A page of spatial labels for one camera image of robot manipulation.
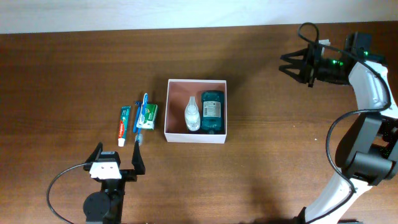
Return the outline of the pink box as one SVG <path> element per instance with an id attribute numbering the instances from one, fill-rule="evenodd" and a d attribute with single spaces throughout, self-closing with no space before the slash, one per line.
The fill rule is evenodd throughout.
<path id="1" fill-rule="evenodd" d="M 170 79 L 167 84 L 165 104 L 164 135 L 168 142 L 223 144 L 227 137 L 227 128 L 219 134 L 206 134 L 204 131 L 191 133 L 185 122 L 185 108 L 191 96 L 195 97 L 202 113 L 201 94 L 208 90 L 224 93 L 223 118 L 228 123 L 227 82 L 225 80 Z"/>

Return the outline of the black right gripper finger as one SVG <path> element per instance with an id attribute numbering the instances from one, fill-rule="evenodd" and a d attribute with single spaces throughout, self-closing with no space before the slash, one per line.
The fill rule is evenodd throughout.
<path id="1" fill-rule="evenodd" d="M 305 75 L 302 73 L 300 67 L 295 65 L 280 65 L 279 71 L 293 78 L 299 83 L 306 83 Z"/>
<path id="2" fill-rule="evenodd" d="M 283 54 L 280 56 L 280 59 L 285 62 L 301 62 L 307 58 L 308 49 L 301 49 L 295 52 Z"/>

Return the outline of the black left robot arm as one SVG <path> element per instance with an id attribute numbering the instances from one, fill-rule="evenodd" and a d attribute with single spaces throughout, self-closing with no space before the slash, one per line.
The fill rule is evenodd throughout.
<path id="1" fill-rule="evenodd" d="M 86 223 L 121 223 L 125 185 L 135 182 L 139 175 L 146 173 L 140 146 L 141 142 L 135 141 L 132 169 L 121 169 L 119 154 L 116 151 L 104 151 L 102 143 L 87 158 L 83 170 L 101 184 L 101 189 L 87 196 L 83 203 Z"/>

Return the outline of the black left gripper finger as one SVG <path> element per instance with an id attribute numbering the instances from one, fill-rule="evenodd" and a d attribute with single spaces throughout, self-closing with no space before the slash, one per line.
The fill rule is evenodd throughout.
<path id="1" fill-rule="evenodd" d="M 139 141 L 136 141 L 134 143 L 134 151 L 131 163 L 134 166 L 134 170 L 137 175 L 146 174 L 146 167 L 144 165 L 144 161 L 141 156 Z"/>
<path id="2" fill-rule="evenodd" d="M 95 150 L 90 154 L 90 156 L 85 161 L 86 163 L 94 162 L 98 160 L 100 154 L 103 152 L 103 143 L 99 142 Z"/>

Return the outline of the teal Listerine mouthwash bottle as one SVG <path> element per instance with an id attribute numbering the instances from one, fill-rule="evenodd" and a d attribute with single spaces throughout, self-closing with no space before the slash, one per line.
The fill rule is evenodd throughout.
<path id="1" fill-rule="evenodd" d="M 224 131 L 224 92 L 209 90 L 201 94 L 201 129 L 207 134 Z"/>

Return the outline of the clear foam soap pump bottle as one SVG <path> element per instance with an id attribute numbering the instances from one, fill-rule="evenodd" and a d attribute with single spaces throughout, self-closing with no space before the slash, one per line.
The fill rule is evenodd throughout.
<path id="1" fill-rule="evenodd" d="M 188 130 L 198 131 L 200 128 L 200 113 L 194 96 L 190 97 L 184 115 Z"/>

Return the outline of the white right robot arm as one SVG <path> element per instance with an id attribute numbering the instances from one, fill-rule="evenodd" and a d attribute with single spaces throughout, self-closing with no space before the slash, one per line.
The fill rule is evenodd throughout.
<path id="1" fill-rule="evenodd" d="M 295 223 L 341 223 L 362 194 L 397 174 L 397 104 L 388 85 L 386 59 L 370 51 L 371 35 L 347 36 L 341 58 L 323 58 L 315 39 L 281 55 L 279 70 L 299 83 L 315 80 L 353 88 L 357 110 L 337 118 L 326 135 L 326 156 L 335 171 L 321 195 L 303 207 Z"/>

